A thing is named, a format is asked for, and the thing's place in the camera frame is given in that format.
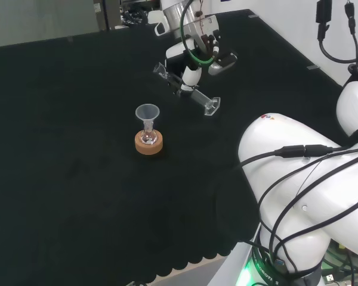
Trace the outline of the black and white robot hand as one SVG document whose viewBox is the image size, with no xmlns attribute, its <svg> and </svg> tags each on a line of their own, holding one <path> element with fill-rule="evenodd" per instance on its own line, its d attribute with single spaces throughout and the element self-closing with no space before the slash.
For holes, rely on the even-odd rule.
<svg viewBox="0 0 358 286">
<path fill-rule="evenodd" d="M 178 94 L 194 91 L 203 71 L 216 76 L 237 62 L 234 51 L 220 48 L 221 32 L 215 15 L 185 24 L 175 32 L 179 42 L 166 51 L 165 68 L 169 84 Z"/>
</svg>

